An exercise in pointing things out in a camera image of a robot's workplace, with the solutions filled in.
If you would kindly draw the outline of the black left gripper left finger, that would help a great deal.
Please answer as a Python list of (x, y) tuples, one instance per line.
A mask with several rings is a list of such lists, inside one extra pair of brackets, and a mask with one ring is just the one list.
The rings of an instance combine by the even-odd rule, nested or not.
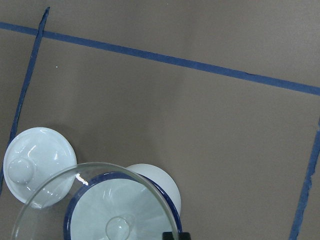
[(162, 233), (162, 240), (174, 240), (174, 233), (173, 232), (163, 232)]

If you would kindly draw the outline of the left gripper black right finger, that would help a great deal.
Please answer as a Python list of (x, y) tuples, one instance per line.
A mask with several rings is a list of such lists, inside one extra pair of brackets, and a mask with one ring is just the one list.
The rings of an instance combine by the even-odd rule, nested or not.
[(191, 234), (189, 232), (179, 232), (178, 233), (179, 240), (191, 240)]

